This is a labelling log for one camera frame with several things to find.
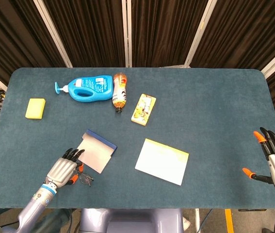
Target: white bottle cap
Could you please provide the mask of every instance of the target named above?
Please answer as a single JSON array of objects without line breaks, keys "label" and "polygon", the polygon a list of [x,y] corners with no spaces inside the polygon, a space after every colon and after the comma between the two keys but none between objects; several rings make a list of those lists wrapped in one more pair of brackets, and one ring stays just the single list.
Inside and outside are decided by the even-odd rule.
[{"label": "white bottle cap", "polygon": [[68,93],[68,85],[63,86],[62,91]]}]

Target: plastic bottle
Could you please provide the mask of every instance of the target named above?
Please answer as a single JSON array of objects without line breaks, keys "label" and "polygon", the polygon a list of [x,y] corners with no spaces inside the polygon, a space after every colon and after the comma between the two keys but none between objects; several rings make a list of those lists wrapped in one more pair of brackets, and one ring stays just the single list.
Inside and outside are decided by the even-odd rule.
[{"label": "plastic bottle", "polygon": [[56,82],[55,92],[59,94],[60,91],[69,93],[74,100],[80,102],[108,100],[113,96],[113,77],[111,75],[80,77],[63,88],[59,88]]},{"label": "plastic bottle", "polygon": [[117,73],[113,77],[113,105],[117,113],[121,113],[127,102],[127,77],[124,73]]}]

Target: eyeglasses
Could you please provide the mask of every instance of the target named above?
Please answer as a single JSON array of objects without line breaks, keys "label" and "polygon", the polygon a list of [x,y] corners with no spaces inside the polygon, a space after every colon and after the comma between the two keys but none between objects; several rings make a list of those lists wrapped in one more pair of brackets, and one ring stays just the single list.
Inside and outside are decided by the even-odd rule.
[{"label": "eyeglasses", "polygon": [[80,182],[82,184],[88,185],[89,187],[91,187],[91,182],[94,181],[94,179],[90,175],[84,172],[80,172],[78,170],[74,170],[73,175],[78,175]]}]

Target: white notepad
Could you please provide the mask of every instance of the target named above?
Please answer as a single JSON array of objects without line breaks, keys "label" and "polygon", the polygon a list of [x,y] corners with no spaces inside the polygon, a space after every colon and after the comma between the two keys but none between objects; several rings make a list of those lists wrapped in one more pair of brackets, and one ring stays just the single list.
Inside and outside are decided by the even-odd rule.
[{"label": "white notepad", "polygon": [[181,185],[189,153],[145,139],[135,169]]}]

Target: blue detergent bottle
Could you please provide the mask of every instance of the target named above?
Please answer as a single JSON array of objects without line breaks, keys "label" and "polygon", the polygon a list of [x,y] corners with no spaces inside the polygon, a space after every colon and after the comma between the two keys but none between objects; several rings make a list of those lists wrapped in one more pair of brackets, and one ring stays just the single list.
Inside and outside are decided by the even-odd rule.
[{"label": "blue detergent bottle", "polygon": [[55,92],[59,94],[60,91],[68,92],[74,100],[80,102],[108,100],[113,96],[113,77],[110,75],[81,77],[63,88],[59,88],[55,82]]}]

